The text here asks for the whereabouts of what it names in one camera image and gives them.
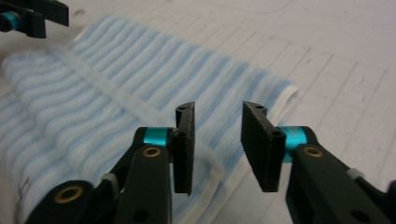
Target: fabric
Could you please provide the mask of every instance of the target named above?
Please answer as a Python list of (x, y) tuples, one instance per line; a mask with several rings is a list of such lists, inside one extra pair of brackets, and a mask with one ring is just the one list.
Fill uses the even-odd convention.
[(0, 169), (20, 194), (20, 221), (66, 180), (97, 185), (138, 127), (175, 127), (175, 108), (194, 101), (192, 195), (173, 195), (173, 220), (210, 222), (248, 170), (242, 101), (265, 105), (278, 123), (297, 91), (266, 70), (111, 16), (67, 47), (15, 54), (3, 69), (12, 91), (0, 99)]

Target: striped towel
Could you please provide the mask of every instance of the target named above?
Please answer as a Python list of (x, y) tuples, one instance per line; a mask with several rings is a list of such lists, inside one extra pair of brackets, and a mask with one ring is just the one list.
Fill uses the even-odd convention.
[(267, 106), (277, 123), (296, 92), (266, 70), (111, 16), (3, 68), (12, 92), (0, 99), (0, 167), (20, 192), (21, 221), (66, 180), (97, 185), (136, 128), (174, 127), (175, 107), (194, 101), (192, 195), (173, 195), (173, 220), (210, 222), (248, 170), (242, 101)]

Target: blue and white striped cloth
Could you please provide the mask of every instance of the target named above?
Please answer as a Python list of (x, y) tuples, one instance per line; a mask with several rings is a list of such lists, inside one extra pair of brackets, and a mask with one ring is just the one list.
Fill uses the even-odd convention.
[(196, 103), (192, 195), (173, 195), (175, 223), (209, 222), (248, 170), (239, 143), (242, 101), (287, 112), (289, 81), (131, 21), (104, 17), (69, 46), (15, 54), (3, 68), (0, 167), (20, 192), (25, 220), (54, 186), (97, 185), (140, 126), (174, 127)]

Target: folded cloth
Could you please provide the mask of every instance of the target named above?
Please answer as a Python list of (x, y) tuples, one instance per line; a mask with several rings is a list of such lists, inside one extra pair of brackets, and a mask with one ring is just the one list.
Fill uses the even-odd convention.
[(242, 101), (265, 105), (277, 123), (297, 90), (266, 70), (112, 16), (65, 48), (18, 53), (3, 68), (12, 91), (0, 99), (0, 165), (20, 193), (20, 221), (64, 181), (97, 185), (136, 128), (174, 127), (175, 107), (194, 101), (192, 195), (173, 195), (173, 220), (210, 222), (248, 170)]

